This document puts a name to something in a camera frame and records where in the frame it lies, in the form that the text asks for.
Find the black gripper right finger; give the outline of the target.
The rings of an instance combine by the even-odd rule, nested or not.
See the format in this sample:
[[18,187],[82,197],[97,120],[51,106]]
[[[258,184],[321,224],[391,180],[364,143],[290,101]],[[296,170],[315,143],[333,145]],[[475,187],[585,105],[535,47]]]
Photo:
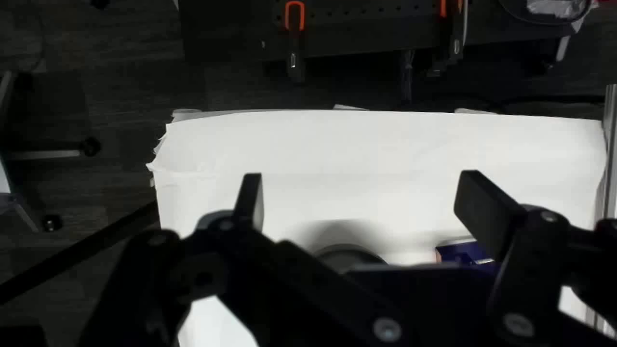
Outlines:
[[462,170],[452,213],[470,236],[495,259],[502,261],[526,211],[477,170]]

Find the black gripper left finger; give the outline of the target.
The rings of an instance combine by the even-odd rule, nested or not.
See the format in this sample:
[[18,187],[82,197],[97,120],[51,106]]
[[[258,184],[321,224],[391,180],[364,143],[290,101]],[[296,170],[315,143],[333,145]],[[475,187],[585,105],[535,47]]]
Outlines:
[[232,207],[232,220],[240,230],[259,232],[263,228],[263,195],[259,174],[242,176]]

